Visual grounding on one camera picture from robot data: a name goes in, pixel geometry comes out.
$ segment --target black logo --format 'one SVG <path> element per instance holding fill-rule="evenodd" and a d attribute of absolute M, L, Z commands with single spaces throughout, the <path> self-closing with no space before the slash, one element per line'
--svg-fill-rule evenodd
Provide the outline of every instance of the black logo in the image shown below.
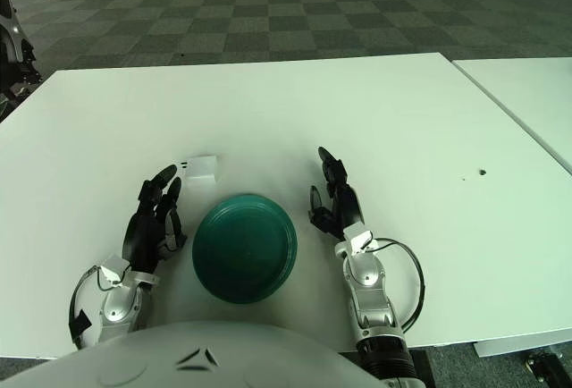
<path fill-rule="evenodd" d="M 205 352 L 202 355 L 199 355 L 200 352 L 201 349 L 199 348 L 191 352 L 187 357 L 178 361 L 177 364 L 175 365 L 177 366 L 177 370 L 212 372 L 215 369 L 215 367 L 219 367 L 219 364 L 216 361 L 215 356 L 212 354 L 210 350 L 205 349 Z"/>

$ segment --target black robotic finger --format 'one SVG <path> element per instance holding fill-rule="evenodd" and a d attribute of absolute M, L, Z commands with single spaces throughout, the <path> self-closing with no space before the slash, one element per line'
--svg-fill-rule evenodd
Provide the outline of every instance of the black robotic finger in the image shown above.
<path fill-rule="evenodd" d="M 175 176 L 177 173 L 177 166 L 171 164 L 170 166 L 165 167 L 160 173 L 155 175 L 155 178 L 151 180 L 157 187 L 164 189 L 169 181 Z"/>
<path fill-rule="evenodd" d="M 130 262 L 132 270 L 152 274 L 159 261 L 156 244 L 163 238 L 164 225 L 153 215 L 135 214 L 125 233 L 122 258 Z"/>
<path fill-rule="evenodd" d="M 187 236 L 182 233 L 181 219 L 176 209 L 167 212 L 164 223 L 164 239 L 159 242 L 157 256 L 159 259 L 167 260 L 185 245 Z"/>
<path fill-rule="evenodd" d="M 177 199 L 181 193 L 181 178 L 172 180 L 166 194 L 163 194 L 156 208 L 156 217 L 160 223 L 164 223 L 167 212 L 177 207 Z"/>
<path fill-rule="evenodd" d="M 348 174 L 341 160 L 336 160 L 324 147 L 318 149 L 318 155 L 322 159 L 322 171 L 327 181 L 328 194 L 333 198 L 336 187 L 340 187 L 346 183 Z"/>
<path fill-rule="evenodd" d="M 320 197 L 320 192 L 318 189 L 313 185 L 310 188 L 310 208 L 312 212 L 315 212 L 317 208 L 322 206 L 322 198 Z"/>

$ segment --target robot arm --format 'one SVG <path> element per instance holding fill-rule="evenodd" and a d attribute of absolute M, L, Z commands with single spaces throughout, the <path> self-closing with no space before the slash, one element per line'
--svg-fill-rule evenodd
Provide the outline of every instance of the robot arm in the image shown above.
<path fill-rule="evenodd" d="M 111 285 L 102 288 L 97 278 L 100 289 L 108 291 L 100 311 L 99 342 L 145 327 L 151 308 L 151 288 L 159 282 L 153 272 L 159 260 L 170 258 L 185 244 L 187 237 L 181 231 L 177 215 L 181 178 L 175 178 L 163 194 L 176 172 L 177 167 L 172 164 L 152 180 L 143 182 L 139 207 L 125 233 L 122 257 L 110 256 L 100 267 L 88 271 L 97 272 L 97 276 L 101 271 Z M 77 317 L 74 315 L 78 287 L 71 299 L 70 330 L 74 343 L 81 349 L 80 335 L 91 323 L 82 311 Z"/>
<path fill-rule="evenodd" d="M 385 271 L 374 254 L 379 249 L 364 225 L 355 191 L 346 183 L 341 160 L 319 148 L 332 211 L 322 206 L 316 187 L 310 190 L 310 222 L 341 240 L 336 257 L 343 259 L 343 276 L 349 290 L 349 315 L 362 368 L 378 379 L 395 379 L 407 387 L 424 387 L 417 379 L 404 333 L 385 293 Z"/>

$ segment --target cable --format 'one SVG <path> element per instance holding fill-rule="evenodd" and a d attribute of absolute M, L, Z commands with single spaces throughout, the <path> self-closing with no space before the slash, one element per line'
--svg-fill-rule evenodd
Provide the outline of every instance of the cable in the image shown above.
<path fill-rule="evenodd" d="M 411 316 L 408 318 L 408 320 L 405 323 L 403 323 L 401 325 L 401 328 L 403 328 L 403 333 L 406 333 L 413 326 L 413 324 L 416 322 L 416 320 L 419 318 L 419 315 L 421 315 L 421 310 L 423 309 L 423 303 L 425 302 L 425 277 L 423 276 L 423 269 L 421 268 L 421 264 L 419 263 L 419 260 L 417 259 L 417 256 L 415 255 L 415 253 L 405 243 L 399 242 L 398 240 L 394 240 L 394 239 L 388 239 L 388 238 L 375 238 L 375 240 L 386 241 L 389 243 L 387 245 L 383 245 L 382 247 L 377 248 L 377 249 L 368 249 L 368 250 L 366 250 L 366 252 L 381 251 L 382 249 L 389 248 L 391 245 L 399 245 L 405 252 L 407 252 L 409 254 L 409 256 L 411 257 L 411 260 L 413 261 L 413 264 L 415 265 L 415 269 L 417 270 L 417 275 L 419 276 L 419 284 L 420 284 L 420 286 L 419 286 L 419 299 L 417 300 L 417 306 L 416 306 L 415 310 L 413 311 L 413 313 L 411 314 Z"/>
<path fill-rule="evenodd" d="M 68 317 L 68 325 L 70 326 L 70 330 L 71 330 L 71 339 L 73 341 L 73 344 L 75 344 L 75 346 L 78 348 L 78 350 L 81 349 L 81 333 L 76 334 L 75 330 L 72 330 L 72 325 L 73 325 L 74 321 L 76 320 L 75 300 L 76 300 L 76 297 L 78 295 L 78 291 L 81 288 L 81 285 L 83 285 L 83 283 L 95 272 L 97 272 L 99 274 L 99 267 L 98 266 L 92 266 L 85 274 L 83 274 L 81 276 L 80 280 L 78 281 L 78 284 L 75 286 L 75 290 L 73 290 L 73 294 L 71 295 L 70 314 Z"/>
<path fill-rule="evenodd" d="M 101 272 L 101 267 L 97 267 L 97 288 L 99 288 L 100 291 L 102 292 L 108 292 L 110 290 L 112 290 L 113 288 L 115 288 L 117 285 L 119 285 L 120 283 L 123 282 L 123 280 L 125 279 L 125 274 L 127 273 L 127 271 L 130 269 L 131 265 L 128 265 L 127 267 L 125 267 L 125 270 L 123 270 L 123 274 L 122 274 L 122 279 L 120 279 L 119 281 L 113 281 L 111 283 L 111 287 L 109 288 L 104 288 L 101 286 L 101 280 L 99 279 L 99 272 Z"/>
<path fill-rule="evenodd" d="M 370 232 L 370 234 L 371 234 L 371 236 L 369 237 L 369 240 L 362 245 L 362 247 L 361 247 L 362 250 L 364 248 L 367 248 L 369 246 L 369 244 L 374 241 L 374 235 L 371 232 Z"/>
<path fill-rule="evenodd" d="M 102 292 L 107 292 L 107 291 L 111 291 L 114 287 L 111 286 L 109 288 L 104 288 L 101 286 L 101 280 L 99 279 L 99 273 L 101 272 L 100 268 L 97 268 L 97 288 L 99 288 L 100 291 Z"/>

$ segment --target office chair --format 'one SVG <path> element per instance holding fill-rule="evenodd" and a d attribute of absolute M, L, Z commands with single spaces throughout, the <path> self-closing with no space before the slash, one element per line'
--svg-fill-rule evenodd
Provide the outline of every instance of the office chair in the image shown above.
<path fill-rule="evenodd" d="M 0 121 L 30 93 L 24 87 L 14 94 L 12 86 L 17 83 L 36 84 L 42 80 L 32 64 L 36 60 L 33 50 L 18 22 L 12 2 L 0 0 L 0 95 L 7 99 L 7 103 L 0 104 Z"/>

